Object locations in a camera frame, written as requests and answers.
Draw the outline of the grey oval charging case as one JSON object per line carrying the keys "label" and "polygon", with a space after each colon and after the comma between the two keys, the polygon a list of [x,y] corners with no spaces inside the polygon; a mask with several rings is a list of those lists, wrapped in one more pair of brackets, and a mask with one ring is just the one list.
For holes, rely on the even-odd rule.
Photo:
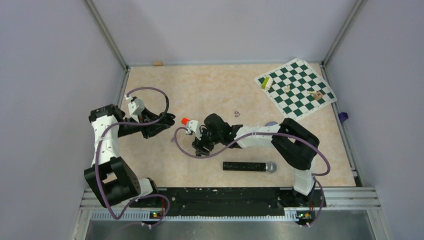
{"label": "grey oval charging case", "polygon": [[279,125],[279,123],[278,122],[276,122],[276,121],[270,121],[270,122],[267,122],[266,124],[265,124],[265,126],[266,127],[270,127],[270,126],[275,126],[275,125]]}

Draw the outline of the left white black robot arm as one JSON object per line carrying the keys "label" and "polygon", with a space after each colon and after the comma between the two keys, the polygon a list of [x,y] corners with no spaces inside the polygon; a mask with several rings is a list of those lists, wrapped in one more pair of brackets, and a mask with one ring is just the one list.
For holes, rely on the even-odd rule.
{"label": "left white black robot arm", "polygon": [[133,119],[114,104],[90,112],[95,154],[92,166],[84,170],[84,178],[103,207],[105,201],[114,206],[137,196],[149,207],[160,202],[155,182],[150,177],[138,179],[121,157],[118,139],[135,133],[152,138],[173,126],[174,118],[170,113],[157,115],[145,109]]}

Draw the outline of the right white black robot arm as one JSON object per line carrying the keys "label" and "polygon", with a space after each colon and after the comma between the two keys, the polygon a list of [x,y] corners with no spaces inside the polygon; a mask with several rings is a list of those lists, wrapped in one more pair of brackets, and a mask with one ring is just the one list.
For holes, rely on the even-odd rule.
{"label": "right white black robot arm", "polygon": [[230,149],[249,147],[275,148],[293,168],[293,200],[299,206],[307,206],[314,198],[315,181],[312,166],[320,140],[294,119],[285,118],[282,123],[270,126],[229,125],[219,115],[208,115],[203,124],[184,118],[181,121],[188,135],[194,135],[192,147],[198,157],[209,156],[214,146],[222,144]]}

